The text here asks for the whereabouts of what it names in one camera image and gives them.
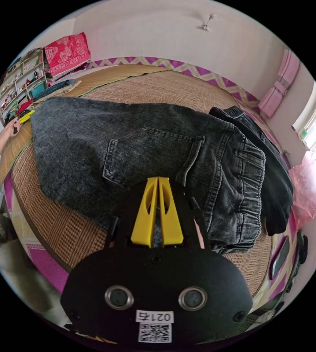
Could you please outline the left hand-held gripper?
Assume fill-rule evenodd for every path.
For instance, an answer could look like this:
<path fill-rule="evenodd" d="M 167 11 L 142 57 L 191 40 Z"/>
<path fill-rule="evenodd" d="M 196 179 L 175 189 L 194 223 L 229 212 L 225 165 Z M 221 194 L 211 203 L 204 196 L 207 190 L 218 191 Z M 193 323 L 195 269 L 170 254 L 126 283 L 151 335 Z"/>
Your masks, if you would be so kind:
<path fill-rule="evenodd" d="M 15 117 L 13 119 L 13 134 L 16 135 L 21 126 L 30 120 L 31 115 L 35 112 L 35 110 L 24 110 L 19 114 L 19 117 Z"/>

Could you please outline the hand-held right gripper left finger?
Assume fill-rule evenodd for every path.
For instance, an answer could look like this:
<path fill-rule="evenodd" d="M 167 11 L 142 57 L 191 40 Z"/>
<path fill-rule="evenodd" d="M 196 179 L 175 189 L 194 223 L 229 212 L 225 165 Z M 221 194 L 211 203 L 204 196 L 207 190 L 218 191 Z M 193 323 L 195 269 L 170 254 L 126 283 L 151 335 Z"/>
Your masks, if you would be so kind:
<path fill-rule="evenodd" d="M 148 178 L 131 234 L 134 245 L 151 248 L 153 245 L 156 209 L 158 201 L 158 177 Z"/>

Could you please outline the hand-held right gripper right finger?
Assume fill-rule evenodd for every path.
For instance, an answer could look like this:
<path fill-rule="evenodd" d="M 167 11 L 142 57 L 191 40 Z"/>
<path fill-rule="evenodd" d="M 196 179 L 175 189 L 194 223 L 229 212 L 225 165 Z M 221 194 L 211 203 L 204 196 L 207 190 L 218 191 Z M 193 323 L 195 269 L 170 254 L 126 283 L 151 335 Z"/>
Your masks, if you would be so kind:
<path fill-rule="evenodd" d="M 184 237 L 169 178 L 159 177 L 161 235 L 164 246 L 181 245 Z"/>

